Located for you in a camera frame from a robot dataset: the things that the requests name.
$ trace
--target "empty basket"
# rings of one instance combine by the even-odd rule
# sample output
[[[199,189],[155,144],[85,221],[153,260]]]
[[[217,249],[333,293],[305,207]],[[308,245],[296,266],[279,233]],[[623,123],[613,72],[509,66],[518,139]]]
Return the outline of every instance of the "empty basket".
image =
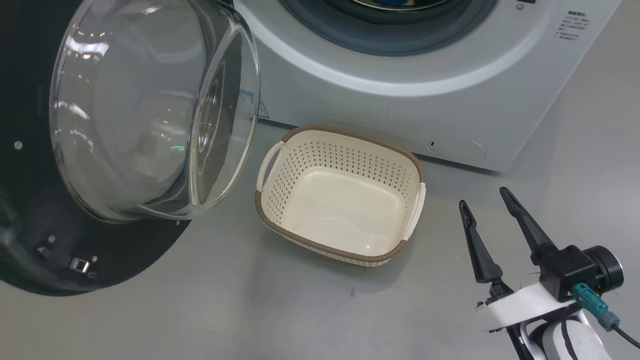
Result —
[[[404,149],[341,129],[304,126],[265,156],[255,205],[268,227],[298,245],[380,266],[411,236],[424,205],[425,178],[418,159]]]

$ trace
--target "white washing machine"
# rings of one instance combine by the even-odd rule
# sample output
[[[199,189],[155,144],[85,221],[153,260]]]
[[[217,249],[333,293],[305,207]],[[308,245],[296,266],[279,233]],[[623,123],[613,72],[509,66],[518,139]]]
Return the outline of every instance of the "white washing machine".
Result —
[[[499,172],[619,3],[234,0],[258,42],[261,117]]]

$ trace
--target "cable connector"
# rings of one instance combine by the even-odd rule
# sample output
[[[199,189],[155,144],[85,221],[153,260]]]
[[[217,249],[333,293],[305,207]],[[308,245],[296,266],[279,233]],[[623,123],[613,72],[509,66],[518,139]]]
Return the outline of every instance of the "cable connector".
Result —
[[[609,305],[595,293],[587,284],[581,282],[573,287],[573,299],[598,319],[598,323],[606,330],[613,330],[613,325],[619,325],[620,319],[611,311]]]

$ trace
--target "brown woven rim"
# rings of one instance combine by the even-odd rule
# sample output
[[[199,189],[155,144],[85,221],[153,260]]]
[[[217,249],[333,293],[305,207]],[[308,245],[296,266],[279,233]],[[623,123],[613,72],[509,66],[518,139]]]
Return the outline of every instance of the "brown woven rim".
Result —
[[[309,126],[301,126],[301,127],[297,127],[296,129],[293,129],[292,131],[290,131],[288,134],[286,134],[282,138],[282,141],[286,143],[289,139],[291,139],[296,134],[302,133],[303,131],[310,131],[310,130],[325,131],[327,133],[335,133],[335,134],[338,134],[338,135],[350,136],[352,138],[364,140],[366,142],[371,142],[371,143],[374,143],[376,145],[379,145],[379,146],[382,146],[382,147],[386,147],[386,148],[388,148],[390,150],[398,152],[398,153],[406,156],[415,165],[416,169],[418,170],[418,175],[420,176],[420,182],[421,183],[425,183],[426,182],[426,173],[424,171],[424,168],[422,167],[422,164],[420,164],[420,161],[412,153],[410,153],[407,150],[404,150],[401,147],[397,147],[397,146],[389,144],[387,142],[383,142],[383,141],[381,141],[379,139],[376,139],[376,138],[373,138],[371,136],[367,136],[367,135],[363,135],[363,134],[360,134],[360,133],[355,133],[355,132],[347,131],[347,130],[343,130],[343,129],[336,129],[334,127],[329,127],[329,126],[309,125]],[[386,254],[379,255],[379,256],[365,256],[365,255],[360,255],[360,254],[354,254],[352,252],[335,249],[333,247],[328,247],[328,246],[323,245],[321,243],[317,243],[315,241],[309,240],[309,239],[304,238],[304,237],[302,237],[302,236],[300,236],[298,234],[294,234],[294,233],[284,229],[283,227],[275,224],[274,222],[272,222],[267,217],[267,215],[265,214],[265,212],[264,212],[264,210],[262,208],[262,193],[260,191],[256,191],[255,192],[255,208],[258,211],[258,215],[260,215],[260,218],[262,219],[262,221],[268,227],[274,229],[275,231],[279,232],[280,234],[282,234],[282,235],[284,235],[284,236],[286,236],[288,238],[292,238],[293,240],[296,240],[296,241],[298,241],[298,242],[300,242],[300,243],[302,243],[304,245],[313,247],[313,248],[321,250],[321,251],[328,252],[328,253],[333,254],[333,255],[342,256],[344,258],[364,261],[366,263],[377,263],[377,262],[380,262],[380,261],[389,260],[390,258],[394,257],[406,245],[406,240],[400,240],[400,242],[396,245],[396,247],[394,247],[391,251],[389,251]]]

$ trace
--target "sticker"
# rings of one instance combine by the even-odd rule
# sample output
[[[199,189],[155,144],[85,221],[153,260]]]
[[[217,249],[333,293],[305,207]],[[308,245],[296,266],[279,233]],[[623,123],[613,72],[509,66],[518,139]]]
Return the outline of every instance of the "sticker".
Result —
[[[555,38],[567,41],[578,41],[580,35],[589,27],[591,20],[583,12],[568,11],[560,18],[556,28]]]
[[[242,106],[246,109],[246,114],[249,116],[253,116],[253,93],[246,90],[240,90],[240,98],[238,99],[238,106]],[[264,102],[262,102],[262,97],[260,97],[260,104],[258,104],[258,117],[263,119],[269,118],[269,113],[267,112],[267,108],[264,107]]]

